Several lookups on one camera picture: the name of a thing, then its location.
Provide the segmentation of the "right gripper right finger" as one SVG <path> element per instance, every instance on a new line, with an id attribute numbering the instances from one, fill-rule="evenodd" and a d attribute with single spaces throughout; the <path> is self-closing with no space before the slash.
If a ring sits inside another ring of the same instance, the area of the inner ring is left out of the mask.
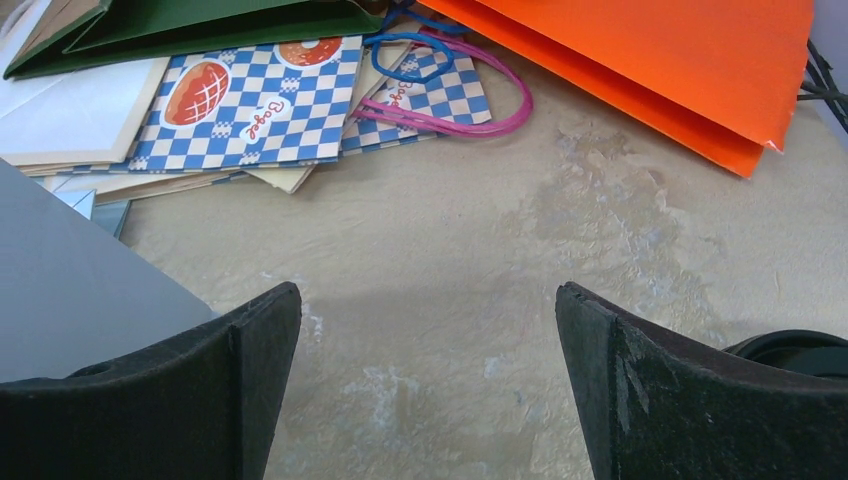
<path id="1" fill-rule="evenodd" d="M 847 380 L 749 361 L 577 283 L 559 338 L 598 479 L 843 479 Z"/>

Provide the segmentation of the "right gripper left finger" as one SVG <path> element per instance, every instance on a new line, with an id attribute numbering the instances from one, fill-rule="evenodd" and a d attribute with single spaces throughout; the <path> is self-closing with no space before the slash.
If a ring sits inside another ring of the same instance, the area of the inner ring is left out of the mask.
<path id="1" fill-rule="evenodd" d="M 260 479 L 302 319 L 284 282 L 63 379 L 1 387 L 5 479 Z"/>

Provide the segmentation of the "light blue paper bag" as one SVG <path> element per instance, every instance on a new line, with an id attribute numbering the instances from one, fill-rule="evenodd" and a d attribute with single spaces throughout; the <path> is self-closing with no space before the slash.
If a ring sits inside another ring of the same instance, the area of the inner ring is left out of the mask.
<path id="1" fill-rule="evenodd" d="M 2 381 L 65 378 L 215 316 L 93 221 L 2 163 Z"/>

